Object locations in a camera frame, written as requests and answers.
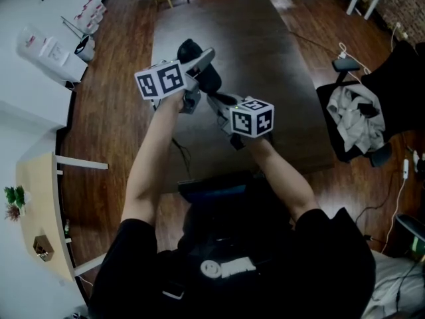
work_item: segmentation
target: black office chair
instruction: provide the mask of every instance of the black office chair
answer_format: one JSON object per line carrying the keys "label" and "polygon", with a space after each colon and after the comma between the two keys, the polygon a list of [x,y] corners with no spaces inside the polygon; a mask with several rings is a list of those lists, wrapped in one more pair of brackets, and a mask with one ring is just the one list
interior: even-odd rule
{"label": "black office chair", "polygon": [[[423,44],[416,45],[416,48],[423,49]],[[348,152],[345,151],[344,141],[326,107],[332,92],[337,87],[358,84],[357,81],[343,80],[348,72],[359,70],[360,66],[351,58],[334,60],[332,65],[335,71],[339,72],[336,83],[320,86],[316,91],[333,149],[340,161],[350,162],[363,153],[357,146],[353,146]],[[424,59],[418,56],[408,42],[401,41],[379,68],[361,77],[362,84],[379,99],[386,128],[384,131],[386,144],[374,152],[365,154],[372,166],[381,166],[390,158],[392,148],[388,141],[393,135],[425,128],[425,117],[422,113],[425,106],[423,76],[425,76]]]}

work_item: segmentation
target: small wooden table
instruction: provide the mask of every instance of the small wooden table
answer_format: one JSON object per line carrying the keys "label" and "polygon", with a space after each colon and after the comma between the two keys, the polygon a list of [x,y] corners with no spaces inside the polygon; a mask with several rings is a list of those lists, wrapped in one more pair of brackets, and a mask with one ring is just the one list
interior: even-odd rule
{"label": "small wooden table", "polygon": [[[202,49],[213,47],[212,64],[220,74],[219,91],[252,96],[275,106],[274,146],[302,173],[333,166],[325,118],[313,82],[294,37],[270,0],[220,0],[184,5],[159,14],[152,64],[171,60],[191,38]],[[195,113],[179,116],[175,139],[189,149],[193,179],[256,170],[246,150],[237,152],[217,125],[203,96]],[[188,180],[175,146],[165,192]]]}
{"label": "small wooden table", "polygon": [[[16,166],[16,184],[22,185],[31,196],[31,200],[25,205],[26,214],[19,219],[28,253],[47,269],[66,280],[73,281],[76,275],[100,265],[105,255],[76,268],[72,266],[60,216],[58,163],[95,169],[107,169],[108,165],[66,158],[49,152],[29,161],[18,162]],[[54,251],[52,259],[46,262],[37,256],[33,248],[34,239],[39,235],[46,235]]]}

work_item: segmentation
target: potted plant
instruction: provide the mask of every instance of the potted plant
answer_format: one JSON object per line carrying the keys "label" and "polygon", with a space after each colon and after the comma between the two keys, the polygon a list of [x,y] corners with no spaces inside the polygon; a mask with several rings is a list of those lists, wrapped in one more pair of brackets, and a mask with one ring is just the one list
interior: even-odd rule
{"label": "potted plant", "polygon": [[18,221],[20,216],[25,215],[25,199],[28,197],[28,193],[25,193],[24,188],[20,185],[16,188],[6,187],[5,194],[7,199],[6,219]]}

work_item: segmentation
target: wooden floor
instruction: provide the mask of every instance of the wooden floor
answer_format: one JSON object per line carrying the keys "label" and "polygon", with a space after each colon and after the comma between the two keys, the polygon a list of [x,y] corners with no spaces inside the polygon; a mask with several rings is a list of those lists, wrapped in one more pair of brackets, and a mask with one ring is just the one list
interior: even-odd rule
{"label": "wooden floor", "polygon": [[[331,60],[340,52],[339,42],[371,70],[390,53],[388,33],[373,20],[345,14],[349,0],[271,1],[294,33],[316,87],[335,81]],[[164,2],[157,9],[154,0],[109,0],[107,7],[108,14],[96,35],[96,56],[77,88],[72,129],[61,149],[64,156],[110,165],[107,171],[63,167],[63,204],[71,221],[77,265],[105,253],[120,224],[126,179],[151,117],[150,105],[141,99],[133,74],[151,64],[154,22],[158,10],[169,8]],[[425,150],[422,133],[407,133],[405,138],[412,148]],[[365,207],[377,206],[385,199],[392,173],[401,170],[405,156],[411,161],[401,136],[395,136],[391,143],[393,155],[382,168],[372,168],[365,158],[346,164],[335,157],[334,169],[306,176],[329,216],[346,207],[355,218]],[[410,171],[400,211],[415,215],[422,184],[415,179],[412,164]],[[401,173],[396,173],[386,205],[361,217],[363,233],[385,240],[401,181]],[[178,195],[162,197],[156,229],[160,251],[177,246],[187,207]],[[371,248],[381,250],[382,245],[373,242]],[[97,272],[95,268],[82,276],[93,282]],[[90,286],[85,286],[90,294]]]}

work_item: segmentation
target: hand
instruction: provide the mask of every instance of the hand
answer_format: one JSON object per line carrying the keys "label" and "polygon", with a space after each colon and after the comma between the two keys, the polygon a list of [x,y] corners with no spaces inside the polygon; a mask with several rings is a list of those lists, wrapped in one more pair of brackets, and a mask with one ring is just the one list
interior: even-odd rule
{"label": "hand", "polygon": [[166,97],[162,102],[161,105],[171,105],[172,107],[176,108],[177,112],[180,112],[183,108],[183,96],[185,95],[185,91],[178,91],[168,97]]}

